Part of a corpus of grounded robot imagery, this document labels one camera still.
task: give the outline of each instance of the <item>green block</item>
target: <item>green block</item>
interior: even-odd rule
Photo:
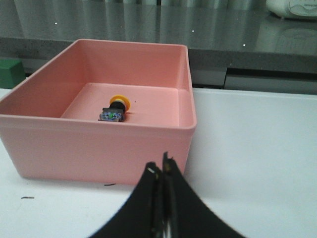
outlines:
[[[0,59],[0,88],[14,88],[25,79],[22,62],[18,59]]]

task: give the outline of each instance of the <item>white table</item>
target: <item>white table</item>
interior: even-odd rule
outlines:
[[[317,237],[317,96],[194,96],[198,126],[185,178],[202,200],[249,238]],[[132,189],[21,178],[0,143],[0,237],[87,237]]]

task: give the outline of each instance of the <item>small electronic component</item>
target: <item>small electronic component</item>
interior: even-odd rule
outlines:
[[[125,112],[130,108],[130,101],[123,95],[114,95],[110,99],[110,106],[103,108],[99,115],[99,120],[123,122],[125,119]]]

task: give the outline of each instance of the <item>pink plastic bin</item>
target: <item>pink plastic bin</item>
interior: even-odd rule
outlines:
[[[98,121],[110,98],[125,122]],[[78,40],[0,102],[1,139],[21,176],[136,184],[168,151],[185,169],[196,127],[183,45]]]

